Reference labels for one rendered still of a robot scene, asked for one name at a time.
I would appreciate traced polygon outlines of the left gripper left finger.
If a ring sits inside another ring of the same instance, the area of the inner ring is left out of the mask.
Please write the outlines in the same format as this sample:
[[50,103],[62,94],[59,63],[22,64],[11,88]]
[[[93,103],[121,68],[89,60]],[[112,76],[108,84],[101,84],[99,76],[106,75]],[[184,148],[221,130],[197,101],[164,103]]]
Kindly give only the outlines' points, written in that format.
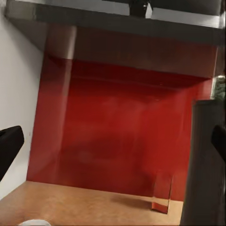
[[20,125],[0,131],[0,182],[24,144]]

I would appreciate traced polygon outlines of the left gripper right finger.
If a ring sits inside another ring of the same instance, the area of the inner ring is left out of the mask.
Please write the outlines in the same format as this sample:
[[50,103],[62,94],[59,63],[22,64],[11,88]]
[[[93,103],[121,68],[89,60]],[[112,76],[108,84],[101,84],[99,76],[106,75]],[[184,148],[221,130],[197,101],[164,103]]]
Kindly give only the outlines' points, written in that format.
[[216,125],[212,132],[211,142],[226,163],[226,127]]

